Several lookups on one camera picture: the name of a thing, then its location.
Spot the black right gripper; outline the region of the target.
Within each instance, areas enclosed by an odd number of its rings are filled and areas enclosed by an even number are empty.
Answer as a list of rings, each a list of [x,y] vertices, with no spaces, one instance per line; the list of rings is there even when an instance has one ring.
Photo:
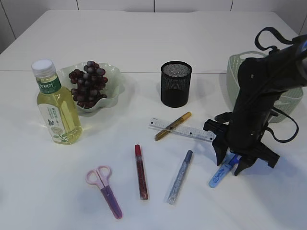
[[[217,118],[204,123],[203,129],[216,135],[212,146],[217,166],[223,162],[227,150],[230,149],[241,156],[234,176],[253,166],[257,159],[267,162],[271,168],[275,167],[280,156],[264,145],[261,139],[274,102],[279,96],[279,93],[265,93],[259,95],[251,104],[243,105],[248,95],[240,92],[233,111],[221,114],[226,118],[227,125]]]

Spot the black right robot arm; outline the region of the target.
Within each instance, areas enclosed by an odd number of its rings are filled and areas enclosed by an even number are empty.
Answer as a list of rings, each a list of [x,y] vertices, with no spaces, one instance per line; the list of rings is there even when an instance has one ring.
[[[203,129],[216,137],[212,146],[216,164],[220,165],[227,150],[241,158],[235,175],[251,167],[257,159],[274,168],[280,156],[261,142],[269,119],[285,112],[274,107],[280,96],[307,85],[307,37],[294,38],[290,46],[273,49],[264,58],[247,58],[238,71],[239,94],[232,112],[207,120]]]

